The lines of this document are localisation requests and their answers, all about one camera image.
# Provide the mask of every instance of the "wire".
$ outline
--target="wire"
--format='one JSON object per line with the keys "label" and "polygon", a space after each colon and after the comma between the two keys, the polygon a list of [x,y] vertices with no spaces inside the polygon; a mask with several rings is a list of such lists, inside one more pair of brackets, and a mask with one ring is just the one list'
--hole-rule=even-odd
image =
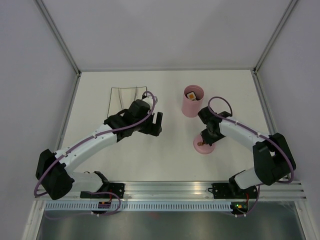
{"label": "wire", "polygon": [[[107,130],[107,131],[102,131],[102,132],[99,132],[97,133],[95,136],[96,137],[99,137],[101,135],[104,135],[104,134],[109,134],[109,133],[115,133],[115,132],[119,132],[119,131],[123,131],[123,130],[127,130],[127,129],[131,129],[131,128],[134,128],[135,126],[138,126],[139,124],[143,123],[145,120],[147,120],[153,113],[154,109],[155,109],[155,105],[156,105],[156,99],[155,99],[155,96],[153,95],[152,92],[150,91],[145,91],[143,93],[144,94],[149,94],[151,97],[152,97],[152,101],[153,101],[153,104],[152,104],[152,107],[151,107],[151,110],[150,112],[148,113],[147,116],[145,116],[143,119],[141,119],[140,121],[132,124],[132,125],[129,125],[129,126],[124,126],[124,127],[120,127],[120,128],[116,128],[116,129],[111,129],[111,130]],[[57,164],[57,162],[59,162],[61,159],[63,159],[64,157],[67,157],[69,153],[71,153],[73,150],[75,150],[76,148],[80,147],[82,144],[88,142],[89,140],[91,139],[94,139],[95,137],[94,136],[89,136],[87,138],[85,138],[84,140],[78,142],[76,145],[74,145],[73,147],[71,147],[68,151],[66,151],[66,156],[64,155],[61,155],[59,156],[46,170],[45,172],[42,174],[42,176],[40,177],[39,181],[37,182],[37,184],[35,185],[35,188],[33,190],[33,195],[35,197],[41,197],[43,195],[46,195],[47,192],[43,192],[43,193],[40,193],[38,194],[37,191],[38,191],[38,188],[40,186],[40,184],[42,183],[42,181],[44,180],[44,178],[47,176],[47,174],[50,172],[50,170],[54,167],[55,164]]]}
{"label": "wire", "polygon": [[[115,210],[113,210],[111,212],[96,214],[97,217],[98,216],[109,216],[109,215],[115,214],[121,207],[121,199],[120,199],[120,197],[117,194],[114,194],[113,192],[110,192],[110,191],[102,191],[102,192],[90,192],[90,191],[87,191],[87,193],[91,194],[91,195],[109,194],[109,195],[115,196],[115,198],[117,198],[118,201],[119,201],[119,204],[118,204],[118,206],[116,207]],[[76,216],[82,216],[82,215],[93,215],[93,214],[91,212],[79,212],[79,213],[68,215],[68,216],[51,217],[51,216],[48,216],[47,211],[44,211],[44,216],[49,220],[62,220],[62,219],[67,219],[67,218],[76,217]]]}
{"label": "wire", "polygon": [[245,211],[242,211],[242,210],[240,210],[240,209],[237,209],[240,213],[242,213],[242,214],[247,214],[247,212],[249,211],[249,208],[248,208],[248,211],[247,212],[245,212]]}
{"label": "wire", "polygon": [[247,206],[249,206],[249,194],[248,193],[245,193],[245,195],[246,195],[246,201],[245,201],[245,205],[247,205]]}
{"label": "wire", "polygon": [[257,193],[256,199],[255,199],[254,204],[252,205],[252,207],[250,209],[248,208],[248,211],[244,212],[243,214],[237,214],[236,217],[245,217],[255,209],[255,207],[257,206],[257,203],[258,203],[259,196],[260,196],[260,186],[258,186],[257,188],[258,188],[258,193]]}
{"label": "wire", "polygon": [[111,203],[112,202],[112,195],[111,194],[109,194],[109,202]]}
{"label": "wire", "polygon": [[214,96],[214,97],[210,98],[210,100],[209,100],[209,102],[208,102],[208,109],[209,109],[209,111],[210,111],[214,116],[216,116],[217,118],[220,118],[220,119],[222,119],[222,120],[226,120],[226,121],[228,121],[228,122],[230,122],[230,123],[237,124],[238,126],[240,126],[240,127],[244,128],[244,129],[248,130],[249,132],[253,133],[254,135],[257,135],[257,136],[259,136],[260,138],[266,140],[267,142],[269,142],[271,145],[273,145],[273,146],[279,151],[279,153],[284,157],[286,163],[287,163],[288,166],[289,166],[291,176],[290,176],[290,179],[289,179],[288,181],[280,181],[280,180],[279,180],[279,181],[277,181],[277,182],[278,182],[278,183],[282,183],[282,184],[290,184],[290,183],[292,183],[292,181],[294,180],[294,177],[295,177],[294,168],[293,168],[293,166],[292,166],[289,158],[288,158],[287,155],[285,154],[285,152],[284,152],[274,141],[270,140],[270,139],[269,139],[268,137],[266,137],[266,136],[260,135],[257,131],[253,130],[252,128],[250,128],[250,127],[248,127],[248,126],[246,126],[246,125],[244,125],[244,124],[242,124],[242,123],[240,123],[240,122],[236,122],[236,121],[234,121],[234,120],[232,120],[232,119],[225,118],[225,117],[220,116],[220,115],[218,115],[217,113],[215,113],[215,112],[212,110],[212,108],[210,107],[210,103],[211,103],[211,101],[212,101],[213,99],[221,99],[221,100],[223,100],[223,101],[229,106],[231,115],[233,115],[233,111],[232,111],[232,108],[231,108],[230,103],[229,103],[226,99],[224,99],[224,98],[221,97],[221,96]]}

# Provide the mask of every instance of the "aluminum frame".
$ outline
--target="aluminum frame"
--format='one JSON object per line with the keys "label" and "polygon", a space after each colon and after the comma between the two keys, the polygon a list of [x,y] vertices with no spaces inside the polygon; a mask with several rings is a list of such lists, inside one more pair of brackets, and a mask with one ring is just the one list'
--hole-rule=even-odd
{"label": "aluminum frame", "polygon": [[[70,100],[70,104],[63,121],[63,126],[60,131],[60,137],[57,141],[56,148],[60,148],[62,144],[62,140],[68,125],[68,121],[70,118],[70,113],[72,110],[73,102],[75,100],[75,96],[77,93],[78,84],[81,77],[81,71],[77,67],[68,47],[66,46],[59,30],[57,29],[50,13],[48,12],[45,4],[42,0],[34,0],[36,5],[38,6],[41,14],[46,20],[49,28],[53,32],[53,35],[61,49],[63,50],[66,58],[69,60],[71,66],[77,74],[77,80],[75,82],[74,91],[72,93],[72,97]],[[259,69],[261,68],[264,60],[268,56],[270,49],[275,43],[277,37],[281,33],[284,25],[289,19],[291,13],[295,9],[299,0],[291,0],[287,9],[283,13],[281,20],[279,21],[276,29],[274,30],[271,38],[269,39],[263,53],[261,54],[257,64],[253,69],[251,69],[252,78],[257,90],[257,94],[260,100],[260,104],[262,107],[262,111],[266,120],[266,124],[268,130],[271,134],[277,132],[277,127],[272,117],[271,110],[268,106],[268,101],[266,99],[266,95],[263,90],[262,81],[259,76]],[[212,183],[216,183],[217,181],[174,181],[174,182],[134,182],[127,181],[124,182],[126,184],[124,199],[127,202],[131,201],[187,201],[187,202],[219,202],[219,201],[230,201],[234,202],[234,199],[213,199],[212,194],[207,191],[209,187],[211,187]],[[47,200],[51,201],[47,196],[43,196],[40,198],[36,198],[31,212],[25,227],[25,231],[22,239],[36,239],[38,230],[40,227],[41,219],[43,217],[43,212],[47,203]],[[63,200],[68,201],[85,201],[85,199],[81,199],[79,194],[67,195],[63,198]],[[280,201],[294,201],[296,205],[296,209],[298,212],[298,217],[302,225],[303,232],[307,240],[320,239],[319,233],[317,232],[317,227],[313,218],[311,216],[311,210],[308,205],[303,187],[299,181],[294,181],[292,184],[274,184],[272,186],[261,186],[260,189],[260,202],[280,202]]]}

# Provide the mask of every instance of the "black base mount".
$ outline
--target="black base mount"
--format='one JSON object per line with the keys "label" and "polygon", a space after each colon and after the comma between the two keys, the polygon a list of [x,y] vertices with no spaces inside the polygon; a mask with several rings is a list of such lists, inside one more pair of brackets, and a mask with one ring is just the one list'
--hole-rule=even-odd
{"label": "black base mount", "polygon": [[256,186],[251,186],[241,192],[235,193],[231,190],[228,182],[213,183],[212,188],[208,191],[213,194],[214,199],[247,199],[247,194],[250,199],[256,199],[258,197],[258,190]]}
{"label": "black base mount", "polygon": [[99,188],[97,193],[102,193],[102,194],[91,194],[87,191],[82,191],[80,193],[80,198],[81,199],[109,199],[110,196],[109,194],[105,194],[103,192],[111,192],[113,194],[116,194],[119,196],[120,199],[124,198],[124,193],[125,193],[125,184],[124,183],[115,183],[115,182],[109,182],[108,179],[99,171],[95,171],[95,174],[97,174],[103,184]]}

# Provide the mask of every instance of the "pink cup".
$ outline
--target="pink cup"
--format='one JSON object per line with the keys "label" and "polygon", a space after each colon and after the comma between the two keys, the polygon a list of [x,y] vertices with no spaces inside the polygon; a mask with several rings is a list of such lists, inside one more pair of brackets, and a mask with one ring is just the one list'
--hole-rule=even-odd
{"label": "pink cup", "polygon": [[[194,92],[198,100],[190,100],[187,98],[187,94]],[[201,109],[202,102],[204,100],[205,92],[197,85],[190,85],[184,89],[183,102],[182,102],[182,113],[188,118],[194,118],[198,115]]]}

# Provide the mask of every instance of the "small block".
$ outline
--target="small block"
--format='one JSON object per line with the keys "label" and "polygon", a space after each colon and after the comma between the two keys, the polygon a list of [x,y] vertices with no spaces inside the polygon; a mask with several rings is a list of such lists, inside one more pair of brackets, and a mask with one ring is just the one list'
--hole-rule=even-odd
{"label": "small block", "polygon": [[196,97],[196,94],[192,91],[192,92],[189,92],[186,97],[190,100],[196,100],[197,97]]}

